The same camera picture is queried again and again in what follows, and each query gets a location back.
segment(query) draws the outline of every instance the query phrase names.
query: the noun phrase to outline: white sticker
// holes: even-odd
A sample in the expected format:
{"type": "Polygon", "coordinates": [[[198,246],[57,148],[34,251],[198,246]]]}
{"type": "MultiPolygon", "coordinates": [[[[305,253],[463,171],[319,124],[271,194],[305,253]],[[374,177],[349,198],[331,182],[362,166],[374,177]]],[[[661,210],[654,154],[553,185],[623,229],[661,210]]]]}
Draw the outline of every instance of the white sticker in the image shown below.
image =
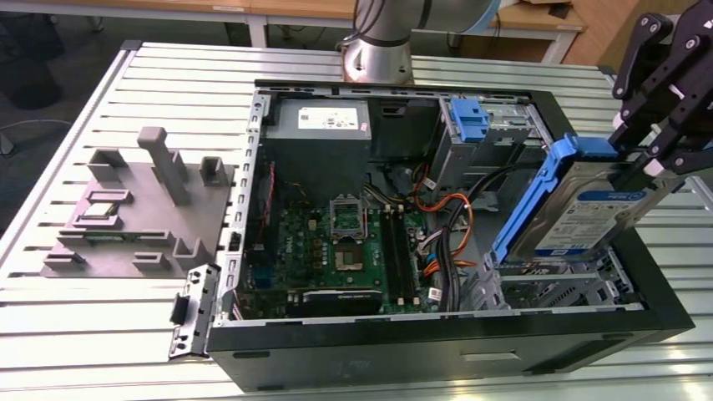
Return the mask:
{"type": "Polygon", "coordinates": [[[579,193],[534,248],[537,256],[586,252],[614,228],[615,216],[634,207],[643,197],[643,192],[590,190],[579,193]]]}
{"type": "Polygon", "coordinates": [[[430,178],[423,178],[423,185],[427,187],[429,190],[435,189],[435,181],[433,181],[430,178]]]}
{"type": "Polygon", "coordinates": [[[298,129],[358,129],[357,109],[302,107],[298,129]]]}
{"type": "Polygon", "coordinates": [[[234,13],[243,13],[245,8],[242,7],[229,7],[229,6],[213,6],[214,11],[231,11],[234,13]]]}
{"type": "Polygon", "coordinates": [[[441,294],[442,294],[442,291],[438,290],[437,288],[430,287],[427,289],[427,299],[431,299],[433,301],[438,301],[439,302],[441,294]]]}

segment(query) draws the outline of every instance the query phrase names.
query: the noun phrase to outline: open computer tower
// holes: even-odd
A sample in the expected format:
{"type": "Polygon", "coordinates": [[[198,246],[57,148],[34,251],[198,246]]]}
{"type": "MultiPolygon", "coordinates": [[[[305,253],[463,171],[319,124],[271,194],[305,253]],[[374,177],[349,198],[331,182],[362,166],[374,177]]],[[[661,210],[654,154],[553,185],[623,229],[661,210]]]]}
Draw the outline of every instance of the open computer tower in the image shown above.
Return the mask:
{"type": "Polygon", "coordinates": [[[439,307],[442,216],[407,199],[541,162],[575,135],[551,94],[258,81],[250,110],[230,242],[188,273],[170,358],[209,356],[243,391],[458,380],[569,372],[693,327],[634,229],[586,263],[485,263],[535,169],[473,202],[475,266],[439,307]]]}

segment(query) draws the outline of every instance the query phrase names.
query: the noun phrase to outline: floor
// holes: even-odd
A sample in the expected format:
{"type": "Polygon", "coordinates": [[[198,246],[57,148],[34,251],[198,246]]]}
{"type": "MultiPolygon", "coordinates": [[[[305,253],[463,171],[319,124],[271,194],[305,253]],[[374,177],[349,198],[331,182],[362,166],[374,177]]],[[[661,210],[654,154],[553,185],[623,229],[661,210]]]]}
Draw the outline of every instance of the floor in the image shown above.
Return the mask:
{"type": "MultiPolygon", "coordinates": [[[[48,64],[64,95],[52,106],[33,111],[14,108],[0,95],[0,127],[28,119],[58,119],[72,122],[101,79],[104,71],[126,39],[146,42],[196,43],[249,46],[247,27],[241,24],[104,18],[105,29],[93,33],[82,17],[57,16],[56,30],[65,52],[48,64]]],[[[331,50],[347,29],[270,27],[269,43],[278,48],[331,50]]],[[[446,57],[451,52],[443,34],[415,33],[411,52],[446,57]]],[[[0,158],[0,234],[17,213],[24,198],[42,173],[68,126],[54,123],[22,124],[2,130],[16,145],[12,157],[0,158]]]]}

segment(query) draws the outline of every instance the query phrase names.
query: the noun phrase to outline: table leg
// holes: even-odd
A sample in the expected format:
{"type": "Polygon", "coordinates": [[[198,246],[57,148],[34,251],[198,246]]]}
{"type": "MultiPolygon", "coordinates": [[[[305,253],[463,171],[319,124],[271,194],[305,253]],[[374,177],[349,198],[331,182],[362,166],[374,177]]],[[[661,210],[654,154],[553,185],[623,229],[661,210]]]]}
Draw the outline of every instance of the table leg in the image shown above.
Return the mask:
{"type": "Polygon", "coordinates": [[[267,46],[267,18],[263,15],[247,15],[249,41],[253,48],[267,46]]]}
{"type": "Polygon", "coordinates": [[[549,44],[549,48],[546,49],[545,57],[541,61],[543,64],[561,63],[575,37],[577,32],[559,32],[557,38],[549,44]]]}

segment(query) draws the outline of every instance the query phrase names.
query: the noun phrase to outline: wooden table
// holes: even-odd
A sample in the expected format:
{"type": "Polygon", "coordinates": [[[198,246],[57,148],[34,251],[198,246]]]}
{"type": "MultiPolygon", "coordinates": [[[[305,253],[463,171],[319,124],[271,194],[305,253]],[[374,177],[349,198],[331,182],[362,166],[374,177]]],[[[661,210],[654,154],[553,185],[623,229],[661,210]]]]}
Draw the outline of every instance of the wooden table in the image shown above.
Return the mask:
{"type": "MultiPolygon", "coordinates": [[[[267,46],[267,25],[350,28],[354,0],[0,0],[0,10],[85,16],[245,23],[253,47],[267,46]]],[[[546,7],[518,3],[499,10],[499,36],[550,40],[542,63],[559,63],[586,24],[546,7]]],[[[495,22],[478,36],[491,36],[495,22]]]]}

